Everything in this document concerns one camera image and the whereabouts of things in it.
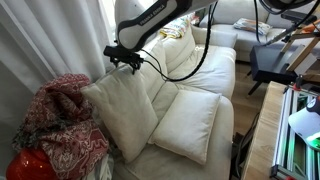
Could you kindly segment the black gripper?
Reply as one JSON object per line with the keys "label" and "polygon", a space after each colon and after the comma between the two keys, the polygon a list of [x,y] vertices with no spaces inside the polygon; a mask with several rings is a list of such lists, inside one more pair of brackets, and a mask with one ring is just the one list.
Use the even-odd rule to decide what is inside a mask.
{"label": "black gripper", "polygon": [[106,46],[103,54],[110,58],[110,62],[117,68],[120,62],[132,67],[132,75],[140,70],[143,59],[136,53],[130,52],[122,46]]}

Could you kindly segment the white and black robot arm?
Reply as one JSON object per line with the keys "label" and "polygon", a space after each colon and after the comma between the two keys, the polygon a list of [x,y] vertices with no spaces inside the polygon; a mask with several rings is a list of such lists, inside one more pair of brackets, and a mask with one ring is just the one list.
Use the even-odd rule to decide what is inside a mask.
{"label": "white and black robot arm", "polygon": [[143,62],[137,54],[147,39],[172,20],[189,14],[217,0],[156,0],[144,8],[139,0],[116,0],[116,45],[107,45],[103,54],[115,66],[119,63],[139,70]]}

